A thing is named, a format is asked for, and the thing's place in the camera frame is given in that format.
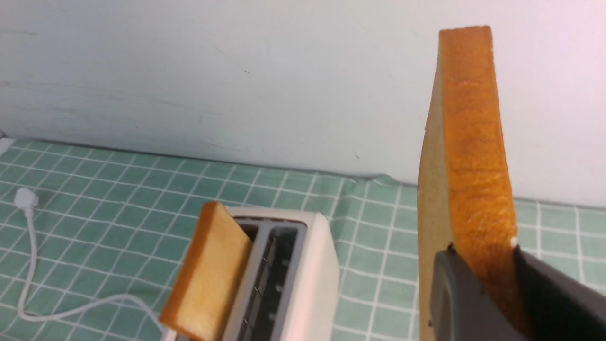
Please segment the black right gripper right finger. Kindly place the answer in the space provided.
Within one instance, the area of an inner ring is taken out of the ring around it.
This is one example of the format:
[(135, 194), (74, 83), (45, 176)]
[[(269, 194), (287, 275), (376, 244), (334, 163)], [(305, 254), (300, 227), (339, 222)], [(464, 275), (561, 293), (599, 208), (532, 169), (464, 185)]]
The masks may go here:
[(520, 246), (514, 264), (535, 341), (603, 341), (605, 320), (528, 263)]

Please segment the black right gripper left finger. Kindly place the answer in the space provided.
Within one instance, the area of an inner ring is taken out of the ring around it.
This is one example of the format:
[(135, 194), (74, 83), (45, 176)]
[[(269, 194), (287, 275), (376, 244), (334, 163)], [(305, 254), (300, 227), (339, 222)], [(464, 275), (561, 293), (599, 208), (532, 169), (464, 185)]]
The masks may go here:
[(527, 341), (498, 310), (453, 246), (434, 258), (430, 328), (436, 341)]

